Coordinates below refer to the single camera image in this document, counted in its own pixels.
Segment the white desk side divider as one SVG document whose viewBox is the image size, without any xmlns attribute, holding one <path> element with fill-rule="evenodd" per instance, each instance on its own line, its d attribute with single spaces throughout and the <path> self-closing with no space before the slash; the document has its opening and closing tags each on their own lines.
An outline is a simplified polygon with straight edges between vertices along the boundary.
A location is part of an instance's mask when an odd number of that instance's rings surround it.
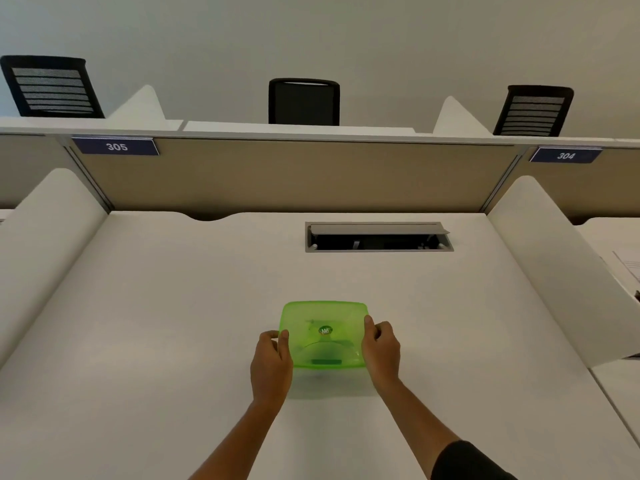
<svg viewBox="0 0 640 480">
<path fill-rule="evenodd" d="M 0 224 L 0 369 L 108 217 L 68 169 L 53 169 Z"/>
<path fill-rule="evenodd" d="M 493 137 L 492 133 L 453 96 L 444 100 L 432 135 L 461 138 Z"/>
<path fill-rule="evenodd" d="M 107 119 L 110 128 L 125 130 L 169 130 L 155 89 L 144 85 Z"/>
<path fill-rule="evenodd" d="M 519 177 L 488 214 L 585 366 L 640 353 L 640 302 L 534 177 Z"/>
</svg>

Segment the black sleeve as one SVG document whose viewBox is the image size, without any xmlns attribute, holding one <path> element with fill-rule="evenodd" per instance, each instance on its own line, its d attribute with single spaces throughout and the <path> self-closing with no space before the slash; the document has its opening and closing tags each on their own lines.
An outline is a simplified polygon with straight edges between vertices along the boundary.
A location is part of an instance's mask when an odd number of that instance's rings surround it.
<svg viewBox="0 0 640 480">
<path fill-rule="evenodd" d="M 455 441 L 438 455 L 429 480 L 518 480 L 476 446 Z"/>
</svg>

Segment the blue desk number sign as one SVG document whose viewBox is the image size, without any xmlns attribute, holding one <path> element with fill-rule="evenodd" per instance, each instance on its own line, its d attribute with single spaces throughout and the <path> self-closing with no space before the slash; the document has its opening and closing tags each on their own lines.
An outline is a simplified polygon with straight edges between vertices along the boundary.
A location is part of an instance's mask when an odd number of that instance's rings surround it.
<svg viewBox="0 0 640 480">
<path fill-rule="evenodd" d="M 72 137 L 71 140 L 86 155 L 160 155 L 153 138 Z"/>
<path fill-rule="evenodd" d="M 529 159 L 539 163 L 590 164 L 603 151 L 600 147 L 539 146 Z"/>
</svg>

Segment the black slatted office chair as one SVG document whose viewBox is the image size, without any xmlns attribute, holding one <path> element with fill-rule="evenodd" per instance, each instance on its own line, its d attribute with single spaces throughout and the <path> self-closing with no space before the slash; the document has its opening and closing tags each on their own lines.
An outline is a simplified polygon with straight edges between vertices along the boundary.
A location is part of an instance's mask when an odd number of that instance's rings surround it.
<svg viewBox="0 0 640 480">
<path fill-rule="evenodd" d="M 493 135 L 559 137 L 573 97 L 567 87 L 510 85 Z"/>
<path fill-rule="evenodd" d="M 105 118 L 85 59 L 4 55 L 0 69 L 21 117 Z"/>
</svg>

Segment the white paper sheet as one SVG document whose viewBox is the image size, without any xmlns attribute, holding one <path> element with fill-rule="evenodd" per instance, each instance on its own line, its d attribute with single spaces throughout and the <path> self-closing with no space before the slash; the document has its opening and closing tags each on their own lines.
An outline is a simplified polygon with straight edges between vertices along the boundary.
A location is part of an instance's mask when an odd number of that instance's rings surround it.
<svg viewBox="0 0 640 480">
<path fill-rule="evenodd" d="M 625 266 L 626 270 L 640 283 L 640 247 L 617 248 L 613 254 Z"/>
</svg>

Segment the green translucent plastic container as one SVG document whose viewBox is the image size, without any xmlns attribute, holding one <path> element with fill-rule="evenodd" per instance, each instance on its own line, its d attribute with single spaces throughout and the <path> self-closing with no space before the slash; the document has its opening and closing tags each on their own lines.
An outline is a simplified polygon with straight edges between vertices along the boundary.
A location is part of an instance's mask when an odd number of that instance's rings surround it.
<svg viewBox="0 0 640 480">
<path fill-rule="evenodd" d="M 289 350 L 296 369 L 361 369 L 364 303 L 292 301 L 284 305 L 279 331 L 289 332 Z"/>
</svg>

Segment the person's left hand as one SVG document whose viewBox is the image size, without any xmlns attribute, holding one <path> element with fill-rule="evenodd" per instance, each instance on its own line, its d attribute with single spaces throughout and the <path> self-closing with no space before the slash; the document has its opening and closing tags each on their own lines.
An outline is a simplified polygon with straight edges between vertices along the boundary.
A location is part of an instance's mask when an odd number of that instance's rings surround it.
<svg viewBox="0 0 640 480">
<path fill-rule="evenodd" d="M 253 403 L 281 409 L 292 383 L 292 357 L 278 354 L 278 335 L 271 330 L 260 334 L 250 366 Z"/>
</svg>

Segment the beige desk partition panel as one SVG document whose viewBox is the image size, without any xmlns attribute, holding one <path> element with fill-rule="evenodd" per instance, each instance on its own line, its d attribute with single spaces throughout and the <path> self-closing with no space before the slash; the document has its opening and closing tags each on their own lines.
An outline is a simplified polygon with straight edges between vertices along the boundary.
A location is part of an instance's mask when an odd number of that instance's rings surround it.
<svg viewBox="0 0 640 480">
<path fill-rule="evenodd" d="M 479 212 L 514 145 L 156 140 L 159 155 L 74 149 L 115 210 L 197 219 L 240 212 Z"/>
</svg>

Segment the person's right forearm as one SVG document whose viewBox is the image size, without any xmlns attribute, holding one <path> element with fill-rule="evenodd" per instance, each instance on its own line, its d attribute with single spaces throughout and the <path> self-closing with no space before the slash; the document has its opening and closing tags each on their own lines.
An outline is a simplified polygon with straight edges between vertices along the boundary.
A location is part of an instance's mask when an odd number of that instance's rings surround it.
<svg viewBox="0 0 640 480">
<path fill-rule="evenodd" d="M 440 421 L 398 378 L 374 384 L 420 469 L 432 480 L 441 453 L 460 437 Z"/>
</svg>

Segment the black mesh office chair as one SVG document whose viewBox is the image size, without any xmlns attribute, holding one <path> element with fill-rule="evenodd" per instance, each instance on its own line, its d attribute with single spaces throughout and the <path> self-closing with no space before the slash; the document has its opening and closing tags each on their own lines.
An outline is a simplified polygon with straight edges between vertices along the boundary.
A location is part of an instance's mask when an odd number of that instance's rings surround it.
<svg viewBox="0 0 640 480">
<path fill-rule="evenodd" d="M 321 79 L 270 80 L 268 123 L 340 126 L 340 85 L 332 80 Z"/>
</svg>

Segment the person's right hand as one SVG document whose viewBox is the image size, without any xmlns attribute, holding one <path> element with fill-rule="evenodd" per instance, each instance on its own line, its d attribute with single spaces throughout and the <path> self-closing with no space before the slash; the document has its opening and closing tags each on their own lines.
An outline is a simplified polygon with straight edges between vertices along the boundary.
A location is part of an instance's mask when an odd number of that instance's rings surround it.
<svg viewBox="0 0 640 480">
<path fill-rule="evenodd" d="M 363 353 L 366 369 L 379 394 L 399 382 L 401 345 L 392 325 L 383 321 L 376 325 L 376 345 L 369 353 Z"/>
</svg>

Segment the person's left forearm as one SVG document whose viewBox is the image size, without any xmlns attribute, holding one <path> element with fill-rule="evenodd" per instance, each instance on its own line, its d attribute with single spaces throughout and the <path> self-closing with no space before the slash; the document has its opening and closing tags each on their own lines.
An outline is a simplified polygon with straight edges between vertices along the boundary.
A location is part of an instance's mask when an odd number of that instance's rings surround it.
<svg viewBox="0 0 640 480">
<path fill-rule="evenodd" d="M 253 401 L 188 480 L 247 480 L 283 402 Z"/>
</svg>

